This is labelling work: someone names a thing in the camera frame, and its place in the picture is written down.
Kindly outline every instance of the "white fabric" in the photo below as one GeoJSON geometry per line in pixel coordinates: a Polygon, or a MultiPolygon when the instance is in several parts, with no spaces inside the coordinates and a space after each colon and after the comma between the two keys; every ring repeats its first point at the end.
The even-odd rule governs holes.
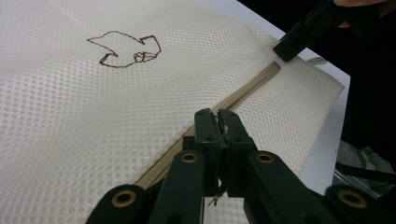
{"type": "MultiPolygon", "coordinates": [[[[182,0],[1,1],[0,22],[0,223],[84,223],[276,57],[269,35],[182,0]]],[[[236,112],[299,174],[341,89],[297,60],[236,112]]],[[[230,202],[206,223],[246,222],[230,202]]]]}

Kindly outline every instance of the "perforated fabric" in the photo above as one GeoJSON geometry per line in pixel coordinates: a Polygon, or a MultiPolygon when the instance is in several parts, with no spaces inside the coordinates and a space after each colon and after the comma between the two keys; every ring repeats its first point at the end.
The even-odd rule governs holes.
{"type": "MultiPolygon", "coordinates": [[[[190,128],[194,112],[276,57],[269,35],[182,0],[0,4],[0,223],[84,223],[108,190],[134,183],[190,128]]],[[[299,174],[342,87],[295,68],[308,72],[285,69],[236,112],[260,146],[276,132],[266,126],[284,127],[277,139],[301,137],[298,148],[274,143],[299,174]],[[290,111],[301,103],[312,107],[290,111]],[[283,121],[311,109],[312,120],[283,121]]],[[[246,221],[230,202],[235,215],[206,209],[208,223],[246,221]]]]}

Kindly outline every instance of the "beige strip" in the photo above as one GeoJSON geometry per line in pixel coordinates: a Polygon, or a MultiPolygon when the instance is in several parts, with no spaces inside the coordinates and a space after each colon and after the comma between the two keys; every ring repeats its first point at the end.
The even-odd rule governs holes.
{"type": "MultiPolygon", "coordinates": [[[[229,109],[235,110],[246,98],[249,97],[251,93],[257,90],[259,87],[268,82],[272,77],[274,77],[280,71],[280,66],[277,63],[271,63],[264,70],[262,70],[257,76],[255,76],[248,84],[243,86],[238,91],[231,94],[229,97],[221,101],[218,105],[212,108],[213,113],[217,113],[219,109],[229,109]]],[[[194,136],[195,130],[194,126],[189,128],[188,131],[183,136],[194,136]]],[[[143,174],[139,180],[134,184],[142,187],[143,189],[148,189],[161,179],[163,179],[172,162],[175,155],[181,151],[183,138],[180,138],[172,145],[163,156],[151,166],[148,171],[143,174]]]]}

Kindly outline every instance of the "brown line drawing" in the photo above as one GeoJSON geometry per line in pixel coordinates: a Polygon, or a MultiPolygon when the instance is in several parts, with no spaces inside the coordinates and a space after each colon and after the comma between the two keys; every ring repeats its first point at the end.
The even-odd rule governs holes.
{"type": "Polygon", "coordinates": [[[160,43],[158,42],[157,38],[156,38],[154,35],[148,35],[148,36],[145,36],[145,37],[142,37],[142,38],[137,39],[137,38],[135,38],[135,37],[133,37],[133,36],[131,36],[131,35],[123,34],[123,33],[118,32],[118,31],[110,31],[110,32],[105,33],[104,35],[101,35],[101,36],[98,36],[98,37],[89,38],[89,39],[87,39],[87,40],[88,40],[89,42],[95,44],[95,45],[98,45],[98,46],[100,46],[100,47],[102,47],[102,48],[105,48],[105,49],[108,49],[108,50],[111,51],[111,53],[107,53],[107,54],[99,61],[99,64],[104,65],[104,66],[108,66],[108,67],[114,67],[114,68],[128,67],[128,66],[130,66],[130,65],[132,65],[132,64],[134,64],[134,63],[146,63],[146,62],[148,62],[148,61],[151,61],[151,60],[153,60],[153,59],[156,59],[157,56],[158,56],[158,54],[162,51],[162,50],[161,50],[160,43]],[[131,55],[132,55],[132,54],[134,55],[133,58],[131,58],[131,61],[133,61],[133,62],[127,63],[127,64],[125,64],[125,65],[112,65],[112,64],[106,63],[106,60],[107,60],[108,57],[114,56],[114,57],[116,57],[116,58],[119,58],[119,54],[118,54],[115,50],[113,50],[113,49],[111,49],[111,48],[109,48],[109,47],[107,47],[107,46],[105,46],[105,45],[96,43],[94,40],[95,40],[95,39],[103,38],[103,37],[105,37],[106,35],[114,34],[114,33],[115,33],[115,34],[119,34],[119,35],[124,35],[124,36],[127,36],[127,37],[129,37],[129,38],[132,38],[133,41],[136,41],[137,43],[141,44],[142,46],[145,46],[145,45],[146,45],[146,43],[145,43],[146,40],[153,39],[153,40],[155,41],[155,43],[157,44],[158,51],[156,51],[155,53],[154,53],[154,52],[146,52],[146,51],[138,51],[138,52],[135,52],[135,53],[132,53],[132,52],[131,52],[131,55]]]}

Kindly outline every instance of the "dark floor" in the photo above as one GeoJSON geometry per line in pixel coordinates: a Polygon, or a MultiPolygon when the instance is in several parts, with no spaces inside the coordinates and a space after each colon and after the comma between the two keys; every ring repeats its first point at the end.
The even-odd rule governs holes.
{"type": "MultiPolygon", "coordinates": [[[[337,154],[337,162],[353,167],[393,174],[389,164],[376,155],[369,147],[354,148],[344,141],[341,141],[340,143],[337,154]]],[[[364,190],[374,197],[379,197],[394,187],[394,185],[390,185],[388,183],[337,174],[337,171],[334,173],[332,184],[352,185],[356,188],[364,190]]]]}

